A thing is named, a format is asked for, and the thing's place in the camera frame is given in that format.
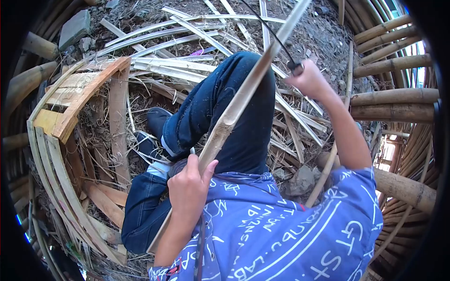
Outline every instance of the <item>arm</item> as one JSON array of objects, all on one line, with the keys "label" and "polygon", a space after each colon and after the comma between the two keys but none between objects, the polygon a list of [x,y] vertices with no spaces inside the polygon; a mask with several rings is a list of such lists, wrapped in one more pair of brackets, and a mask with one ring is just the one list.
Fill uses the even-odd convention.
[{"label": "arm", "polygon": [[303,95],[323,104],[331,120],[342,165],[349,169],[371,167],[372,158],[367,143],[342,100],[311,60],[303,61],[303,66],[301,75],[290,76],[285,82],[297,87]]},{"label": "arm", "polygon": [[167,182],[172,215],[155,254],[155,266],[170,266],[191,240],[192,231],[203,211],[209,182],[219,161],[214,160],[203,176],[198,171],[198,156],[189,155],[181,172]]}]

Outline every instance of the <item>blue shirt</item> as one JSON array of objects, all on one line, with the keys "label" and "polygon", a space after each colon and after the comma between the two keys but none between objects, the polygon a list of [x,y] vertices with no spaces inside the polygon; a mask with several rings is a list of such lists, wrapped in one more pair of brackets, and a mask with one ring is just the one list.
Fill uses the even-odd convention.
[{"label": "blue shirt", "polygon": [[[202,280],[359,280],[383,225],[374,173],[341,167],[331,176],[309,209],[283,199],[270,173],[214,175]],[[171,266],[149,269],[150,280],[193,280],[198,231]]]}]

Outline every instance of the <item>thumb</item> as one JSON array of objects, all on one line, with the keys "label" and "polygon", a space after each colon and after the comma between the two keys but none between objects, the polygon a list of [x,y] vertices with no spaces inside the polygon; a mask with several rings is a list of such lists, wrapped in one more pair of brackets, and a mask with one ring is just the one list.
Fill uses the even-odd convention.
[{"label": "thumb", "polygon": [[214,175],[214,169],[216,168],[218,163],[219,163],[219,160],[213,160],[206,167],[205,171],[203,172],[203,176],[202,176],[202,181],[204,184],[209,185],[209,181],[211,180],[212,175]]}]

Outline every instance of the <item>black cable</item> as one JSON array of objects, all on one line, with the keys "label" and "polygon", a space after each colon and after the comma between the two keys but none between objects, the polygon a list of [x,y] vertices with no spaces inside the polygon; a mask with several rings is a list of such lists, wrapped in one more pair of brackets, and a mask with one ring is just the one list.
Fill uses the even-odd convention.
[{"label": "black cable", "polygon": [[294,59],[292,58],[291,54],[288,52],[288,50],[286,49],[286,47],[283,45],[283,43],[281,43],[280,39],[278,39],[277,35],[275,34],[275,32],[273,32],[273,30],[267,25],[267,23],[250,7],[250,5],[245,2],[244,0],[241,0],[242,3],[244,3],[247,8],[249,8],[252,13],[255,14],[255,16],[259,19],[259,21],[264,24],[265,27],[267,27],[267,29],[272,33],[272,35],[275,37],[275,39],[278,41],[278,43],[281,45],[281,47],[283,48],[283,50],[288,54],[289,59],[291,60],[291,62],[294,62]]}]

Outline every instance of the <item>shirt sleeve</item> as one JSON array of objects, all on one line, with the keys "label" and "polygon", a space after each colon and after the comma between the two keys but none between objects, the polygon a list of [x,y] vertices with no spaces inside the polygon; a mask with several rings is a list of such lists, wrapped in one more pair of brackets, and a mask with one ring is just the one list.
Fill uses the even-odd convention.
[{"label": "shirt sleeve", "polygon": [[351,170],[340,167],[331,172],[332,187],[324,197],[338,198],[369,217],[376,224],[379,213],[376,182],[372,168]]}]

